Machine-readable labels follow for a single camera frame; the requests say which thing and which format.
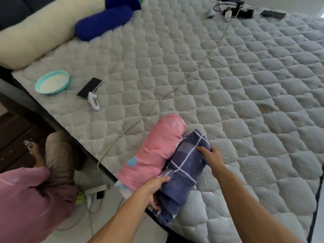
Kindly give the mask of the person's right hand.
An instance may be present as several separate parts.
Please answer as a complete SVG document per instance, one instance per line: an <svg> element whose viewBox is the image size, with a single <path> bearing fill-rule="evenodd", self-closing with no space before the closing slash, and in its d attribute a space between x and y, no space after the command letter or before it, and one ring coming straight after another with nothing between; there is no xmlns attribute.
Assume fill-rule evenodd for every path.
<svg viewBox="0 0 324 243"><path fill-rule="evenodd" d="M210 147L210 154L203 154L204 159L207 163L207 165L211 168L212 175L215 178L218 178L218 176L225 170L225 163L223 160L223 157L220 153L220 151L211 146Z"/></svg>

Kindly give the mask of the person's left hand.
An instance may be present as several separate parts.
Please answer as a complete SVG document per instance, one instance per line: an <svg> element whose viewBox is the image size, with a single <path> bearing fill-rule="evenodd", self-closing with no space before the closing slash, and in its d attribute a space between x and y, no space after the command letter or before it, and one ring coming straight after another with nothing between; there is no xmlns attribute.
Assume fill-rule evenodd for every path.
<svg viewBox="0 0 324 243"><path fill-rule="evenodd" d="M170 176L159 176L150 180L147 180L140 188L140 192L143 192L145 196L145 204L147 207L151 207L151 197L156 197L156 192L162 187L162 184L171 180Z"/></svg>

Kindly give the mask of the purple checked towel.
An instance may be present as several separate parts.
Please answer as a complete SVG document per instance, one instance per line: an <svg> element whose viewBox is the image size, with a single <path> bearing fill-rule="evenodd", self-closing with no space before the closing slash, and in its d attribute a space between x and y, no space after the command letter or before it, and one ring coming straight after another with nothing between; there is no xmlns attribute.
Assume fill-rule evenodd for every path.
<svg viewBox="0 0 324 243"><path fill-rule="evenodd" d="M159 211L153 211L158 222L167 226L185 205L190 191L197 184L198 177L206 166L204 155L197 149L204 147L211 151L211 146L198 129L185 135L172 158L168 161L161 177L171 177L156 192Z"/></svg>

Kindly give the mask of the person's right forearm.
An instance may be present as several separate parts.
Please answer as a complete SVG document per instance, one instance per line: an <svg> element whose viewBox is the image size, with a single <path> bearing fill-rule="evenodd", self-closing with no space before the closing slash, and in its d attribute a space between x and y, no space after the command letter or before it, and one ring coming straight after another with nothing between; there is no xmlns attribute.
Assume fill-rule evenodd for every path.
<svg viewBox="0 0 324 243"><path fill-rule="evenodd" d="M212 168L242 243L303 243L271 215L224 165Z"/></svg>

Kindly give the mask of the person's left forearm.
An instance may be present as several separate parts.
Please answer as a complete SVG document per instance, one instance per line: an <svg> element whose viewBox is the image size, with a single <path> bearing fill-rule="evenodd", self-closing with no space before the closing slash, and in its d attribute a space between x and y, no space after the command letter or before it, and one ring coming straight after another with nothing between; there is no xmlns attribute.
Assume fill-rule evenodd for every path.
<svg viewBox="0 0 324 243"><path fill-rule="evenodd" d="M87 243L132 243L152 193L136 191Z"/></svg>

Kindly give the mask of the pink rolled towel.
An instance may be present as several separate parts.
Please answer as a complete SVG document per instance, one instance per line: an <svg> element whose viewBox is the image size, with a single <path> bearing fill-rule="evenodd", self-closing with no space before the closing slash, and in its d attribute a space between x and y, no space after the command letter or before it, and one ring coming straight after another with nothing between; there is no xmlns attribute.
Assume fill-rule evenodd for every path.
<svg viewBox="0 0 324 243"><path fill-rule="evenodd" d="M115 186L128 199L147 180L162 173L186 131L184 120L175 114L160 118L144 139L140 148L126 161L117 175Z"/></svg>

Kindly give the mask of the white power strip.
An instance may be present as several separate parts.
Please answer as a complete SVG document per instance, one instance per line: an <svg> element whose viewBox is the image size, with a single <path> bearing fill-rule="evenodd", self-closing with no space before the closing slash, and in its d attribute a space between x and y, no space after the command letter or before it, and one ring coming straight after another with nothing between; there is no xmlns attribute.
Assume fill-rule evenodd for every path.
<svg viewBox="0 0 324 243"><path fill-rule="evenodd" d="M101 186L97 186L95 188L90 188L84 191L84 196L88 196L88 195L93 195L96 194L98 192L102 192L108 189L108 185L107 184L103 184Z"/></svg>

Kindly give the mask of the grey quilted mattress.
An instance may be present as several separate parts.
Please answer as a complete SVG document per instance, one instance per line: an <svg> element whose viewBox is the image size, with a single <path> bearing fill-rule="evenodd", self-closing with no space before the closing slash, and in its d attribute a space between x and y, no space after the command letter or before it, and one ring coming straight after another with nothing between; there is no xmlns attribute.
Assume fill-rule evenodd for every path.
<svg viewBox="0 0 324 243"><path fill-rule="evenodd" d="M73 39L13 77L117 177L157 121L179 115L247 190L307 243L324 164L324 20L224 21L210 0L147 0L130 22ZM52 71L70 82L35 91ZM77 93L93 77L99 111Z"/></svg>

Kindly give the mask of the brown trousers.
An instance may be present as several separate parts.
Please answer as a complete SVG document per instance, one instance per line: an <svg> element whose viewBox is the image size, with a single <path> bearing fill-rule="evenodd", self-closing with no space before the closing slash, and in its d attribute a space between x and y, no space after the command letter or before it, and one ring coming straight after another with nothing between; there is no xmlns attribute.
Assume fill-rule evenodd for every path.
<svg viewBox="0 0 324 243"><path fill-rule="evenodd" d="M76 186L75 171L83 169L87 156L71 142L63 131L57 131L51 133L46 139L45 159L50 176L43 186L56 188Z"/></svg>

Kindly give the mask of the black smartphone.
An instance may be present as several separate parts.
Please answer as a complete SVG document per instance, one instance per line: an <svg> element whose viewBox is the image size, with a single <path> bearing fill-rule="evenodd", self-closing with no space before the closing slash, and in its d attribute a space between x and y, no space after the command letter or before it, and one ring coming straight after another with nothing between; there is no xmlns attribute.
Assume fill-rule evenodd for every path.
<svg viewBox="0 0 324 243"><path fill-rule="evenodd" d="M102 80L93 77L87 84L77 93L77 96L82 99L88 99L89 93L94 93L95 90L102 84Z"/></svg>

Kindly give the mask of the black boxy device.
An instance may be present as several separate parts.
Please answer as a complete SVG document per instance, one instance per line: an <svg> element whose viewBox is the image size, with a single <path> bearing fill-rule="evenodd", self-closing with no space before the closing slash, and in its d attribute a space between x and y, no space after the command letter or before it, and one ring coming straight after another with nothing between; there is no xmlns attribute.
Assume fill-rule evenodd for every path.
<svg viewBox="0 0 324 243"><path fill-rule="evenodd" d="M238 19L251 19L254 14L254 9L240 9L236 15Z"/></svg>

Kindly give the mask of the teal bowl with white powder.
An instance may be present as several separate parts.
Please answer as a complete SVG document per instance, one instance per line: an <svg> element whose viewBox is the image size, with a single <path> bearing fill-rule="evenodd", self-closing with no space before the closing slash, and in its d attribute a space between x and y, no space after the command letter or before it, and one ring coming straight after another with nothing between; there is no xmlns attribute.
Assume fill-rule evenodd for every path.
<svg viewBox="0 0 324 243"><path fill-rule="evenodd" d="M70 82L66 71L52 71L40 77L35 83L35 91L40 94L57 94L65 90Z"/></svg>

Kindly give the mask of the blue plush toy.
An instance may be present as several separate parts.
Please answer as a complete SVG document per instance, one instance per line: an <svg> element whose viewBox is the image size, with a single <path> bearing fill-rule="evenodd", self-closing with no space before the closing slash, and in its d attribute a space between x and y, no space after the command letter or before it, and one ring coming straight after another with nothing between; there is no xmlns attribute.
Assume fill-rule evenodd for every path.
<svg viewBox="0 0 324 243"><path fill-rule="evenodd" d="M140 0L105 0L105 10L80 20L75 25L75 36L90 41L105 32L128 23L134 11L141 9Z"/></svg>

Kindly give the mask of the cream bolster pillow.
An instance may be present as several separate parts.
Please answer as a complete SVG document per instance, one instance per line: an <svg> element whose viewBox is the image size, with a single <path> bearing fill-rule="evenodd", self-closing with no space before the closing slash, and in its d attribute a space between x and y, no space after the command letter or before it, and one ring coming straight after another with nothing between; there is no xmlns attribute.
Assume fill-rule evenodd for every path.
<svg viewBox="0 0 324 243"><path fill-rule="evenodd" d="M0 31L0 66L18 70L75 35L78 21L105 9L105 0L55 0Z"/></svg>

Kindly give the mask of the dark grey sofa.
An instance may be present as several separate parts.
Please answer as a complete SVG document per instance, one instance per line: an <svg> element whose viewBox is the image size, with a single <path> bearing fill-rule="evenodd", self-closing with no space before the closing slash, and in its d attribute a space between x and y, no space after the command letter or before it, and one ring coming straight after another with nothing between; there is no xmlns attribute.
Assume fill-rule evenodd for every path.
<svg viewBox="0 0 324 243"><path fill-rule="evenodd" d="M16 25L55 0L0 0L0 31Z"/></svg>

